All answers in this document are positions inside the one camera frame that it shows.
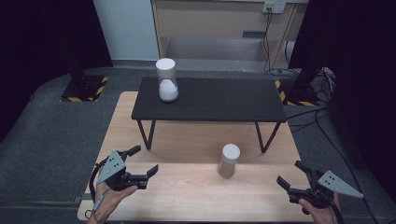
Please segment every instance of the white cylindrical container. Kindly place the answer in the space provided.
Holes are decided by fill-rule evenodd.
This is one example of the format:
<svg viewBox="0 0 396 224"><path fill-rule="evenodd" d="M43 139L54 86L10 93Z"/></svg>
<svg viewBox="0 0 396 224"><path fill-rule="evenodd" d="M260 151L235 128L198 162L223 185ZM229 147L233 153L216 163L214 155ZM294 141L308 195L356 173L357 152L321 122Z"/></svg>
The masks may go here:
<svg viewBox="0 0 396 224"><path fill-rule="evenodd" d="M230 178L235 173L235 165L241 152L234 144L227 144L222 150L221 161L218 166L218 173L224 178Z"/></svg>
<svg viewBox="0 0 396 224"><path fill-rule="evenodd" d="M166 102L176 100L178 89L175 61L163 58L158 60L155 65L157 66L160 98Z"/></svg>

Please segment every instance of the dark curtain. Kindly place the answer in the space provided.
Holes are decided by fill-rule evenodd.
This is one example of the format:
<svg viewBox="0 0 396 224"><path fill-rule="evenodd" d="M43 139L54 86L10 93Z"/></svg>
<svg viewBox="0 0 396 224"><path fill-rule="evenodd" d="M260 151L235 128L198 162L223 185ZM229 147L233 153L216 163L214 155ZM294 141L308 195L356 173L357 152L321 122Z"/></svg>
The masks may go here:
<svg viewBox="0 0 396 224"><path fill-rule="evenodd" d="M339 1L345 1L336 12L341 20L331 28L332 38L321 43L332 50L315 54L311 46L337 1L311 0L290 67L304 68L312 55L327 58L324 65L334 71L337 85L332 119L344 145L396 202L396 2Z"/></svg>
<svg viewBox="0 0 396 224"><path fill-rule="evenodd" d="M92 0L2 1L0 141L37 87L70 67L100 66L112 62Z"/></svg>

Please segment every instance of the wooden tabletop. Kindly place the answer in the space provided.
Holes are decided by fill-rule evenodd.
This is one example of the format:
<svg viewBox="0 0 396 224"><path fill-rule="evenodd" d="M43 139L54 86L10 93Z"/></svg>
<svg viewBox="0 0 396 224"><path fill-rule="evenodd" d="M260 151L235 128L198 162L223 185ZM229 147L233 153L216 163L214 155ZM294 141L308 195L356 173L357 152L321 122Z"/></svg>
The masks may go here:
<svg viewBox="0 0 396 224"><path fill-rule="evenodd" d="M265 154L257 142L254 123L158 121L151 150L146 150L137 123L131 120L137 92L121 94L98 161L112 149L142 150L127 158L127 172L142 175L159 164L147 189L141 189L121 202L109 220L133 221L312 221L277 183L278 175L293 188L306 189L306 176L294 166L300 157L288 123L281 124ZM149 128L150 122L143 122ZM260 124L262 135L274 129ZM229 143L241 149L232 178L217 173L222 148ZM92 209L84 200L78 218Z"/></svg>

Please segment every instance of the yellow and black hazard tape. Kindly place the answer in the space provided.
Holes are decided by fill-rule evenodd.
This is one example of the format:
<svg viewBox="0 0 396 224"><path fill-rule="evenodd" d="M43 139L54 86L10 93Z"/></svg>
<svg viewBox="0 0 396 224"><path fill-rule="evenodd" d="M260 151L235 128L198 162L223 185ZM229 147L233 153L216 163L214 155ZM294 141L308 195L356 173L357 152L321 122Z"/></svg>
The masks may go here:
<svg viewBox="0 0 396 224"><path fill-rule="evenodd" d="M308 101L289 101L286 99L286 93L283 90L280 81L276 81L276 89L279 93L280 100L282 101L283 105L320 105L318 102L308 102Z"/></svg>
<svg viewBox="0 0 396 224"><path fill-rule="evenodd" d="M108 81L108 77L103 77L101 85L99 86L96 94L93 97L77 97L77 96L69 96L69 97L62 97L61 101L64 102L87 102L87 101L97 101L99 99L100 94L102 93L105 85Z"/></svg>

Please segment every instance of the black equipment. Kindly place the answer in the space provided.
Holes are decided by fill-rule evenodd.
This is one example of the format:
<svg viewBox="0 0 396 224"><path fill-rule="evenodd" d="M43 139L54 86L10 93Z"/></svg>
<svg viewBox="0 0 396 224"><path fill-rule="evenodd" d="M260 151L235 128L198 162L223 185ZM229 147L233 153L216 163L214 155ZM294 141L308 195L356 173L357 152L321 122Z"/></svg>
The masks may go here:
<svg viewBox="0 0 396 224"><path fill-rule="evenodd" d="M158 172L158 164L149 169L145 175L131 175L126 172L126 166L124 163L127 156L131 157L140 150L141 146L135 146L122 152L113 150L107 158L95 164L95 168L90 179L90 192L93 201L95 201L93 180L102 166L104 166L104 168L98 176L97 184L101 184L106 181L108 186L116 191L120 191L131 186L138 186L139 189L147 188L149 179Z"/></svg>
<svg viewBox="0 0 396 224"><path fill-rule="evenodd" d="M306 174L311 188L293 189L290 187L290 184L279 175L276 179L276 183L288 193L290 202L298 203L300 199L305 199L319 209L331 207L337 217L337 223L344 223L341 212L333 201L334 193L338 192L358 198L362 198L363 195L350 187L331 171L323 173L318 170L311 170L301 161L295 162L294 165ZM305 209L303 209L303 212L309 215L309 212Z"/></svg>

